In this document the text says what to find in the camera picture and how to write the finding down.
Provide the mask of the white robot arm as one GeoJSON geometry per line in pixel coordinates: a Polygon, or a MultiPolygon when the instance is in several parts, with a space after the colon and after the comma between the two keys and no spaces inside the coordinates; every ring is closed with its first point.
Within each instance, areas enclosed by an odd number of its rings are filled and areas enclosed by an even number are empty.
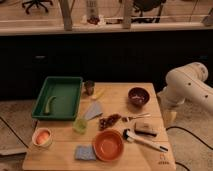
{"type": "Polygon", "coordinates": [[[208,69],[200,62],[174,68],[166,74],[166,86],[157,93],[165,127],[172,125],[177,116],[175,108],[186,99],[213,113],[213,88],[205,84],[207,78],[208,69]]]}

